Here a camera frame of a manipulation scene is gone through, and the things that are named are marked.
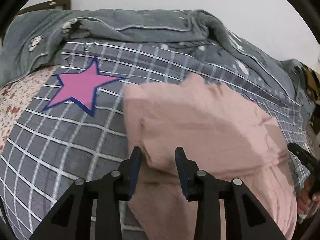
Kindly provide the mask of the right hand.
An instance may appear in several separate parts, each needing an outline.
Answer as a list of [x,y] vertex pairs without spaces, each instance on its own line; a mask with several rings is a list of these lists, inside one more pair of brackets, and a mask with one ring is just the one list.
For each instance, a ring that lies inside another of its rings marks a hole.
[[313,179],[309,177],[304,181],[304,188],[297,198],[297,212],[301,219],[313,217],[319,209],[319,192],[309,196],[312,186]]

